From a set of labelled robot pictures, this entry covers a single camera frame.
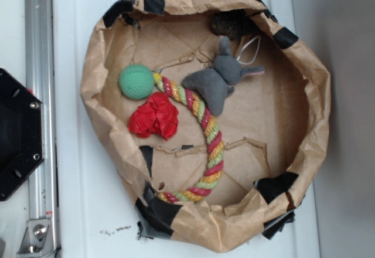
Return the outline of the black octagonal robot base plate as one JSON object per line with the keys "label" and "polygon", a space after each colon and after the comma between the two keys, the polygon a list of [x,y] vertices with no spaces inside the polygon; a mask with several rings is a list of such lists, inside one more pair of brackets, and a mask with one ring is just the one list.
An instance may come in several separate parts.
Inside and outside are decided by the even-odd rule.
{"label": "black octagonal robot base plate", "polygon": [[41,103],[1,69],[1,201],[7,201],[43,161]]}

